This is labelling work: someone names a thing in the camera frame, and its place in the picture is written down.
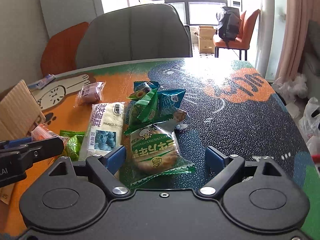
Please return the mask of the long white cake package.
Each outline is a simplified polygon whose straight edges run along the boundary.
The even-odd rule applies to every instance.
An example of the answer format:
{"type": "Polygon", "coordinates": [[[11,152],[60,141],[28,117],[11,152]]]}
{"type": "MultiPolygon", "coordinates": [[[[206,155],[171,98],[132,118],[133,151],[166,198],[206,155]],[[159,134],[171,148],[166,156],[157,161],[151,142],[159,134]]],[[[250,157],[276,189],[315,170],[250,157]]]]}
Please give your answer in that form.
{"type": "Polygon", "coordinates": [[[105,156],[121,145],[124,108],[123,102],[92,105],[88,128],[79,153],[80,161],[95,154],[105,156]]]}

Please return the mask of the orange sausage snack package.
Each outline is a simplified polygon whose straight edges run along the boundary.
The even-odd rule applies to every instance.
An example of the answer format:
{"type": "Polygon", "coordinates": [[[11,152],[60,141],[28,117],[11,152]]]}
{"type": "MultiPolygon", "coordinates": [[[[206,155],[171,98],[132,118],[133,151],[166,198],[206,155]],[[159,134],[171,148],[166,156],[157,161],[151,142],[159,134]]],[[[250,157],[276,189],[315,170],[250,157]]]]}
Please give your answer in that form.
{"type": "Polygon", "coordinates": [[[62,140],[63,144],[66,146],[67,142],[69,141],[68,137],[62,137],[58,134],[54,133],[53,131],[49,130],[47,125],[39,124],[31,131],[31,139],[32,141],[40,141],[45,139],[51,138],[59,138],[62,140]]]}

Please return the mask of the green pancake snack package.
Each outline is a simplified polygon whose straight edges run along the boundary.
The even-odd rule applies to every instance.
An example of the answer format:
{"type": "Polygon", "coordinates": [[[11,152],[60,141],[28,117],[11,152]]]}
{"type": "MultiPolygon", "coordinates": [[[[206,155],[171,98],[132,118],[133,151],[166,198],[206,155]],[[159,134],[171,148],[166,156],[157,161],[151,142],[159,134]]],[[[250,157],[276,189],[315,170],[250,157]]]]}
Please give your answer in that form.
{"type": "Polygon", "coordinates": [[[176,126],[168,120],[130,133],[130,151],[119,172],[124,185],[134,189],[159,176],[193,171],[195,164],[181,155],[176,126]]]}

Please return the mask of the light green snack packet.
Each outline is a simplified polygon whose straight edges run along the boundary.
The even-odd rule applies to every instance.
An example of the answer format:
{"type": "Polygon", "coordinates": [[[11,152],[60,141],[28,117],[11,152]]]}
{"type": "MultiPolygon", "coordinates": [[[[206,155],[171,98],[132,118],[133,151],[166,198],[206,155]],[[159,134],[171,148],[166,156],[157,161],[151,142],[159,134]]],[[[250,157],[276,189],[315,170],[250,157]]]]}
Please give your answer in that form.
{"type": "Polygon", "coordinates": [[[60,136],[69,139],[65,145],[62,155],[70,157],[71,161],[78,161],[85,132],[61,130],[60,136]]]}

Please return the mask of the green avocado snack packet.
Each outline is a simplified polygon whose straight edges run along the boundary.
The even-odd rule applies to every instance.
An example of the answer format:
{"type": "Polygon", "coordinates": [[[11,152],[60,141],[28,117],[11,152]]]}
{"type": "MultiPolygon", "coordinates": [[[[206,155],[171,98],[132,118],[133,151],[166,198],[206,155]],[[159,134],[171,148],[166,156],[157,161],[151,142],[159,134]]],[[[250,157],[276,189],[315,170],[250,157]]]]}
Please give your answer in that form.
{"type": "Polygon", "coordinates": [[[125,135],[146,126],[155,119],[158,103],[157,91],[157,88],[149,91],[131,107],[129,125],[124,132],[125,135]]]}

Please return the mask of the purple pastry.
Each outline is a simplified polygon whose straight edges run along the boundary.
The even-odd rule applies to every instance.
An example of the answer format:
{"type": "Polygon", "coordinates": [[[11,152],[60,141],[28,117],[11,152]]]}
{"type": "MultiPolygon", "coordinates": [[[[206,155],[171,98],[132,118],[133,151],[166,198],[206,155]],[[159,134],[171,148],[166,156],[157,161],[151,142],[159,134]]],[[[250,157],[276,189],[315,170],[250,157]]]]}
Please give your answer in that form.
{"type": "Polygon", "coordinates": [[[84,85],[76,96],[75,107],[101,101],[105,84],[106,82],[95,82],[84,85]]]}

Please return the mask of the blue snack packet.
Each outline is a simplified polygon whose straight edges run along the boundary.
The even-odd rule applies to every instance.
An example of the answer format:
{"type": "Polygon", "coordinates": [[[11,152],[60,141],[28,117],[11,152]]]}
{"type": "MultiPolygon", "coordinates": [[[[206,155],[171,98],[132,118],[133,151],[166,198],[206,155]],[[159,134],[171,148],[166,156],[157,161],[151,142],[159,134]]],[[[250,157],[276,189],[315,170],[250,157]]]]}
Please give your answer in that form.
{"type": "Polygon", "coordinates": [[[181,102],[186,93],[185,89],[160,89],[160,84],[157,81],[135,81],[133,83],[133,93],[129,99],[134,104],[141,99],[146,93],[157,88],[158,103],[155,119],[149,124],[165,121],[180,109],[181,102]]]}

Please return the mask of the blue tissue packet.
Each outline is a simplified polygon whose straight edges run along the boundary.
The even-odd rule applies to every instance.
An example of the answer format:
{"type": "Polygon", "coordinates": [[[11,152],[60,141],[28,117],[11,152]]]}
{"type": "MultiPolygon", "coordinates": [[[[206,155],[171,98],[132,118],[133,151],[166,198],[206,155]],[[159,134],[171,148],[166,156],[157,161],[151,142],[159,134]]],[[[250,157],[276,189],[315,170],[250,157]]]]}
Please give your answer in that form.
{"type": "Polygon", "coordinates": [[[44,78],[42,78],[41,80],[36,81],[36,82],[34,82],[32,84],[29,84],[28,88],[29,88],[30,91],[41,90],[44,87],[46,87],[48,84],[50,84],[52,81],[54,81],[55,78],[56,78],[55,75],[48,74],[44,78]]]}

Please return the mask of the crumpled white plastic bag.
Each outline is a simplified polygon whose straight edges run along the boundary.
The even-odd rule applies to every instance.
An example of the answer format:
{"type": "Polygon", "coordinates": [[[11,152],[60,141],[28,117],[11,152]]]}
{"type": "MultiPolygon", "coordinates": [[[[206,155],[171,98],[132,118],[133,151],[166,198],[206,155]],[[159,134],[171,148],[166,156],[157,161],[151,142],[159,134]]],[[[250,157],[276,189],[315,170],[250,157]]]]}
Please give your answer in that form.
{"type": "Polygon", "coordinates": [[[287,105],[295,102],[296,98],[304,99],[308,96],[306,82],[307,77],[304,74],[298,73],[293,81],[283,82],[280,78],[276,79],[272,84],[272,88],[287,105]]]}

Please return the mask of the cardboard boxes on floor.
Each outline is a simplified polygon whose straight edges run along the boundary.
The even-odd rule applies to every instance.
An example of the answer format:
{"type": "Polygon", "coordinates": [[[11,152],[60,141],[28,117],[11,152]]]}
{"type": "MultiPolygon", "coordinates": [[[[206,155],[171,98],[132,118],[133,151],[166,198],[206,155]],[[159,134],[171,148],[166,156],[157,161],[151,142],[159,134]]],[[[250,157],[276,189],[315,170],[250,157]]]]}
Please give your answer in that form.
{"type": "Polygon", "coordinates": [[[200,25],[197,31],[198,45],[200,53],[213,54],[215,50],[214,35],[216,29],[210,25],[200,25]]]}

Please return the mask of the dark backpack on chair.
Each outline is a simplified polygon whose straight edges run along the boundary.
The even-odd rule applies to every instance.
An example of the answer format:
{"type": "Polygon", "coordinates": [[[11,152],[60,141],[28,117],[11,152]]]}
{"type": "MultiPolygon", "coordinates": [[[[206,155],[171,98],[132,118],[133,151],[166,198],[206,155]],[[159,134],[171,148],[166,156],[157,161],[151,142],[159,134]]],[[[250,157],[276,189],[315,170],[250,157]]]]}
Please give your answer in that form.
{"type": "Polygon", "coordinates": [[[218,21],[217,34],[229,49],[229,41],[235,41],[240,31],[240,12],[238,8],[222,7],[219,12],[216,13],[216,19],[218,21]]]}

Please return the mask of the grey chair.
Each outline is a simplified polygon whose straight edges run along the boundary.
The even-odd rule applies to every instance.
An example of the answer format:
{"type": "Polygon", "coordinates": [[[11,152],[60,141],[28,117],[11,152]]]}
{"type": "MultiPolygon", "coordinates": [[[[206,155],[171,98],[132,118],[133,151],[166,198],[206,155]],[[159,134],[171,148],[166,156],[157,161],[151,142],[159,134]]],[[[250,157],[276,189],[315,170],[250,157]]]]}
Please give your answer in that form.
{"type": "Polygon", "coordinates": [[[101,64],[190,57],[190,37],[169,4],[144,4],[98,16],[81,39],[78,69],[101,64]]]}

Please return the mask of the orange chair by window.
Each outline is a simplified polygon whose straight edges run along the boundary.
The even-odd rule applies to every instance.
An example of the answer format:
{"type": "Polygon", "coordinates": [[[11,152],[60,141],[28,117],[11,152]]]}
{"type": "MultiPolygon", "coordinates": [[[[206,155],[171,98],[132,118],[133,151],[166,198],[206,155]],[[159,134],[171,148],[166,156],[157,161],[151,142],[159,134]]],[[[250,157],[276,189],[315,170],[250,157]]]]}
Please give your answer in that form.
{"type": "MultiPolygon", "coordinates": [[[[239,60],[242,59],[242,52],[244,52],[244,60],[247,61],[248,50],[255,27],[255,22],[260,14],[260,9],[253,11],[250,15],[246,15],[246,11],[240,14],[240,31],[235,41],[229,41],[229,49],[239,51],[239,60]]],[[[219,38],[217,31],[214,35],[215,57],[219,57],[219,49],[227,49],[225,42],[219,38]]]]}

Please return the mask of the pink curtain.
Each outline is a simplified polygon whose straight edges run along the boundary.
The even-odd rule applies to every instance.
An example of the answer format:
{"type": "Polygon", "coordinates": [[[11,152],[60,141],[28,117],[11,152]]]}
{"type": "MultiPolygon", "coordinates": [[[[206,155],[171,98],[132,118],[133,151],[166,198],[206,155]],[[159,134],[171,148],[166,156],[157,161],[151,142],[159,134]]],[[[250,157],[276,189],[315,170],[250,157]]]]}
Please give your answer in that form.
{"type": "Polygon", "coordinates": [[[319,0],[287,0],[286,25],[276,79],[296,78],[310,20],[319,20],[319,0]]]}

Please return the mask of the white board against wall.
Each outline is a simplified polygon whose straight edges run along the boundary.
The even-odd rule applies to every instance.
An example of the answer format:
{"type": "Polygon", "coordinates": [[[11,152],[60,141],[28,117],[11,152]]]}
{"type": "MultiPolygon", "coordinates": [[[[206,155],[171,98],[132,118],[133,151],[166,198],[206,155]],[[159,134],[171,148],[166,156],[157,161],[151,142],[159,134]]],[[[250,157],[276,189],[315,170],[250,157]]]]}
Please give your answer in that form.
{"type": "Polygon", "coordinates": [[[101,0],[40,0],[48,36],[102,15],[101,0]]]}

